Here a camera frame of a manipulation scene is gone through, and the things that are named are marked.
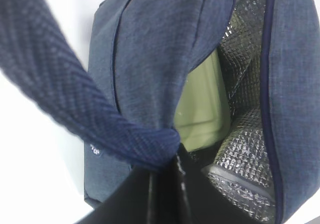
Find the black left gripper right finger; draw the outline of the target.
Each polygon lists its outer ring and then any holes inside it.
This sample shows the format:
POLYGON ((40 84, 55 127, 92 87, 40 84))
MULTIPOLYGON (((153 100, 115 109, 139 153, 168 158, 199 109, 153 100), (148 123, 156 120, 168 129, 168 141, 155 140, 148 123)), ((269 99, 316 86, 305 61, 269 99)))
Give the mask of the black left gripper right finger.
POLYGON ((183 145, 174 159, 177 224, 273 224, 272 186, 263 187, 219 165, 201 169, 183 145))

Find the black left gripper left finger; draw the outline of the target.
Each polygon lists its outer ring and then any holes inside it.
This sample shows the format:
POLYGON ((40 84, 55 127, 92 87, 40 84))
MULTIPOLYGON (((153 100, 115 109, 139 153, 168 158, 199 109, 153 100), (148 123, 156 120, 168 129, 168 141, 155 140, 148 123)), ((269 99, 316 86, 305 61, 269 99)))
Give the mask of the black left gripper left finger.
POLYGON ((174 224, 175 171, 134 168, 121 186, 78 224, 174 224))

